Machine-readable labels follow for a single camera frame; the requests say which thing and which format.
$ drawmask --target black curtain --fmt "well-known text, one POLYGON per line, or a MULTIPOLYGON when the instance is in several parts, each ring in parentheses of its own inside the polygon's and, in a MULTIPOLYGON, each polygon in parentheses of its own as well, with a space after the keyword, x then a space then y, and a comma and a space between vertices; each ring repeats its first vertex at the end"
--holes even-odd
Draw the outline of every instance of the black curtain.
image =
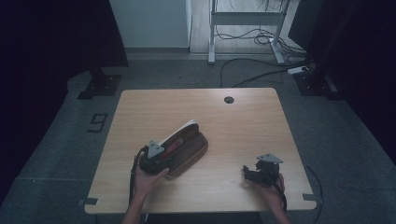
POLYGON ((108 0, 2 1, 0 201, 90 67, 128 66, 108 0))

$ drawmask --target white wall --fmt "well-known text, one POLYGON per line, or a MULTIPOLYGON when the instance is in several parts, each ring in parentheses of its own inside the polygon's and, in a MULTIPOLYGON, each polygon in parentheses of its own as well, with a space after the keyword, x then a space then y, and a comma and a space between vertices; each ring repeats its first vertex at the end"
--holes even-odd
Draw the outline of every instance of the white wall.
POLYGON ((110 0, 125 48, 188 48, 191 0, 110 0))

